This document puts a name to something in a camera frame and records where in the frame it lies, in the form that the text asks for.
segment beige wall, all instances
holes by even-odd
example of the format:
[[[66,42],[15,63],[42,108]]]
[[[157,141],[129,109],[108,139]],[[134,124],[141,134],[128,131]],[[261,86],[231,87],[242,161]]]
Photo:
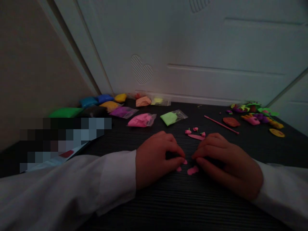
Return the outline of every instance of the beige wall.
[[[0,0],[0,150],[21,117],[45,117],[92,93],[35,0]]]

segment clay tool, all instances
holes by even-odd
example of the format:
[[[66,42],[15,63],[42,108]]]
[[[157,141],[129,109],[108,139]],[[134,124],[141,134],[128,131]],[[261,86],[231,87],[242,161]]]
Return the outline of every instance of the clay tool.
[[[223,125],[223,124],[221,124],[221,123],[219,123],[219,122],[217,122],[216,120],[211,119],[211,118],[208,117],[208,116],[204,116],[204,117],[207,118],[207,119],[210,119],[211,121],[213,121],[213,122],[215,122],[215,123],[217,123],[217,124],[219,124],[219,125],[221,125],[221,126],[227,128],[227,129],[229,129],[230,131],[233,131],[233,132],[236,133],[236,134],[239,134],[239,132],[234,131],[233,129],[231,129],[231,128],[229,128],[229,127],[227,127],[227,126],[225,126],[225,125]]]

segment child's right hand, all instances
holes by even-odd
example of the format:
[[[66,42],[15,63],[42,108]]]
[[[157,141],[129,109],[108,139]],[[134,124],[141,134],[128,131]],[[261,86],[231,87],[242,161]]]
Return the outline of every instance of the child's right hand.
[[[224,162],[221,170],[203,157]],[[218,133],[209,134],[198,146],[192,159],[214,180],[237,195],[251,201],[257,198],[263,184],[259,165],[239,146],[229,143]]]

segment white shirt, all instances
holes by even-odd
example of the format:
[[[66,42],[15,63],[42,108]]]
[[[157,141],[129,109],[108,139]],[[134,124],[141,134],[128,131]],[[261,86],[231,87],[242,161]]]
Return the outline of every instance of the white shirt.
[[[75,230],[136,193],[136,151],[77,156],[58,167],[0,179],[0,231]],[[264,182],[253,203],[294,230],[308,228],[308,169],[258,162]]]

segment heart carving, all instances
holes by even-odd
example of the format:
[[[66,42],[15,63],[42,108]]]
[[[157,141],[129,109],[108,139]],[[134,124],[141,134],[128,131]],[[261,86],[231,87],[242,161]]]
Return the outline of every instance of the heart carving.
[[[131,64],[136,81],[140,84],[149,82],[153,75],[153,68],[149,64],[142,65],[142,59],[138,55],[132,55]]]

